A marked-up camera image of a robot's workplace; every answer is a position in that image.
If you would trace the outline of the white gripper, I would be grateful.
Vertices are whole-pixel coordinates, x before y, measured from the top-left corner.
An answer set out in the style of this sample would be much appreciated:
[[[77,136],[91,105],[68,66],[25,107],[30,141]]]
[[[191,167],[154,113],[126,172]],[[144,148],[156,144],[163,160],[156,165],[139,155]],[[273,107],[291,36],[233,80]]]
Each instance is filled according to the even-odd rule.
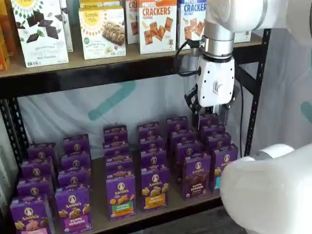
[[[196,85],[184,95],[192,112],[192,126],[199,129],[199,115],[202,107],[219,107],[219,123],[227,125],[229,112],[239,94],[239,87],[234,87],[235,60],[227,62],[209,60],[200,56],[198,66],[201,73],[196,77]]]

